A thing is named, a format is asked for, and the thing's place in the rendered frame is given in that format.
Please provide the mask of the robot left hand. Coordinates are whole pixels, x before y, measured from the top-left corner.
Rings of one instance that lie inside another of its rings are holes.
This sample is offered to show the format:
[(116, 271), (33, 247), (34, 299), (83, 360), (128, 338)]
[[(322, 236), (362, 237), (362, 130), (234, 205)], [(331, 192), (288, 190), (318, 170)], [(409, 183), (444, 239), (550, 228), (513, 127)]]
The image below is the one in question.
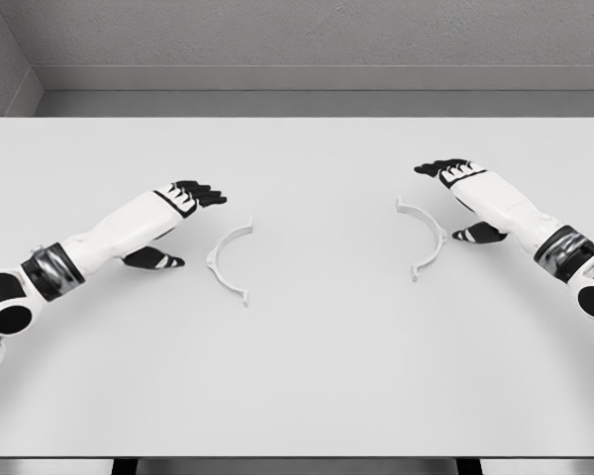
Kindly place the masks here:
[(150, 244), (173, 231), (200, 208), (222, 205), (227, 197), (207, 184), (176, 181), (140, 195), (111, 216), (114, 252), (122, 262), (143, 270), (185, 265), (181, 257)]

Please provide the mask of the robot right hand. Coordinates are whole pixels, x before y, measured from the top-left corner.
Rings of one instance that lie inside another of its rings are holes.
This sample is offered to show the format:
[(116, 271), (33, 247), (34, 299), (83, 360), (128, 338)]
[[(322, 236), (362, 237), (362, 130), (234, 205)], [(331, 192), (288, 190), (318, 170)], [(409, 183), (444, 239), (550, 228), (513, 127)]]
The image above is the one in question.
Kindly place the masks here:
[(501, 242), (510, 233), (509, 200), (517, 196), (497, 173), (463, 158), (427, 162), (414, 167), (420, 175), (438, 180), (478, 222), (454, 231), (455, 240), (489, 244)]

